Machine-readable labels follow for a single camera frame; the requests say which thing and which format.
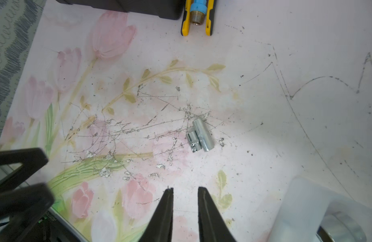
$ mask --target patterned rug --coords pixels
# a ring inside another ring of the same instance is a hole
[[[0,134],[46,0],[0,0]]]

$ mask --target green stem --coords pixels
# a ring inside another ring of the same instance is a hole
[[[129,88],[127,88],[125,91],[123,91],[120,95],[118,95],[117,97],[115,97],[114,99],[112,99],[104,108],[102,111],[104,111],[106,108],[110,107],[111,105],[113,105],[117,100],[119,100],[121,97],[123,97],[123,95],[127,92],[129,92],[131,89],[149,81],[149,80],[152,80],[156,77],[159,77],[161,75],[165,75],[165,74],[168,74],[168,73],[171,73],[171,72],[177,72],[177,71],[190,71],[190,72],[202,72],[203,74],[209,76],[209,77],[213,77],[208,71],[206,70],[200,70],[200,69],[195,69],[195,68],[187,68],[187,67],[172,67],[172,68],[168,68],[167,70],[164,70],[160,73],[157,73],[155,75],[151,75],[151,76],[148,76],[144,79],[142,79],[138,84],[134,85],[134,86],[131,86]]]
[[[27,129],[26,135],[25,135],[24,140],[22,142],[22,148],[26,148],[27,147],[27,139],[29,138],[31,127],[33,126],[33,123],[34,123],[34,119],[33,118],[30,118],[29,128]]]
[[[38,146],[38,135],[40,133],[40,128],[41,128],[41,122],[38,123],[37,130],[34,134],[33,139],[31,140],[31,146],[30,147],[37,147]]]
[[[54,142],[54,139],[55,139],[55,137],[57,136],[57,133],[58,133],[59,128],[60,128],[60,123],[61,123],[61,121],[65,118],[65,116],[66,116],[66,114],[67,114],[67,111],[68,111],[69,108],[70,108],[70,104],[71,104],[71,103],[74,101],[74,99],[76,98],[78,92],[79,92],[80,89],[81,89],[81,86],[82,86],[83,83],[84,83],[85,78],[86,78],[87,75],[90,73],[90,71],[91,71],[92,68],[93,68],[93,65],[95,65],[95,63],[96,63],[97,60],[98,60],[98,59],[96,58],[96,59],[93,59],[93,60],[91,61],[91,63],[89,64],[89,66],[87,67],[87,69],[84,71],[83,75],[81,76],[80,80],[78,81],[76,87],[74,88],[74,90],[73,90],[73,92],[72,92],[72,94],[71,94],[71,96],[70,96],[70,98],[69,98],[69,102],[67,102],[67,104],[65,105],[65,108],[64,108],[63,112],[62,112],[61,115],[60,115],[60,120],[59,120],[58,122],[56,122],[57,125],[56,125],[55,128],[54,128],[53,135],[52,135],[52,137],[51,137],[51,143]]]

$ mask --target metal shavings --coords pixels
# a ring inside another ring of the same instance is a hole
[[[94,157],[94,156],[95,156],[95,153],[93,153],[93,152],[87,150],[87,155],[85,156],[86,158],[92,158],[92,157]]]
[[[149,174],[148,176],[149,177],[159,177],[159,174],[158,173],[152,173],[152,174]]]
[[[158,165],[156,165],[156,168],[166,169],[166,166],[164,164],[158,164]]]
[[[98,172],[98,175],[107,178],[111,175],[111,169],[104,167]]]

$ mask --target metal object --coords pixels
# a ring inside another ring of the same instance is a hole
[[[198,225],[201,242],[236,242],[205,187],[198,187]]]
[[[199,118],[193,121],[195,132],[200,140],[201,147],[204,151],[209,151],[214,148],[214,142],[209,130],[206,128],[204,121]]]
[[[171,242],[174,190],[167,188],[139,242]],[[236,242],[205,187],[198,188],[198,225],[201,242]]]
[[[202,25],[203,20],[205,18],[205,14],[200,11],[192,11],[191,12],[191,23],[195,25]]]
[[[360,225],[343,212],[326,215],[320,224],[318,235],[324,242],[366,242]]]
[[[213,34],[214,16],[217,0],[186,0],[185,9],[183,12],[181,35],[188,36],[190,23],[202,25],[206,16],[205,32],[207,36]]]
[[[194,0],[190,7],[191,23],[195,25],[203,24],[207,10],[206,0]]]
[[[193,121],[193,128],[186,134],[186,138],[193,152],[199,151],[201,148],[204,151],[214,148],[212,136],[201,118]]]
[[[167,188],[139,242],[171,242],[174,189]]]
[[[31,228],[54,203],[46,184],[15,189],[48,162],[39,148],[0,151],[0,166],[22,165],[0,180],[0,220],[10,217],[0,231],[0,242],[22,241]]]
[[[194,129],[190,133],[186,134],[186,138],[193,153],[201,149],[200,140],[198,139],[197,133]]]

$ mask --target pink tulip painting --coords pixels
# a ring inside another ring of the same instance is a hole
[[[96,23],[92,47],[97,58],[122,55],[136,34],[136,27],[127,26],[127,13],[107,11]]]
[[[40,119],[52,103],[53,95],[51,86],[31,76],[24,86],[24,102],[29,117]]]
[[[93,191],[88,188],[88,183],[83,182],[72,197],[72,214],[77,218],[86,218],[88,208],[93,199]]]
[[[130,218],[139,220],[149,211],[155,187],[141,174],[124,187],[122,205]]]
[[[82,129],[76,138],[77,150],[80,159],[102,154],[109,142],[109,130],[104,120],[96,119],[90,127]]]
[[[7,142],[13,142],[16,138],[21,136],[25,131],[24,124],[19,122],[13,122],[13,117],[6,119],[2,134],[0,136],[0,142],[5,144]]]
[[[81,49],[71,50],[66,48],[58,52],[55,85],[58,93],[64,93],[69,90],[74,83],[81,65]]]

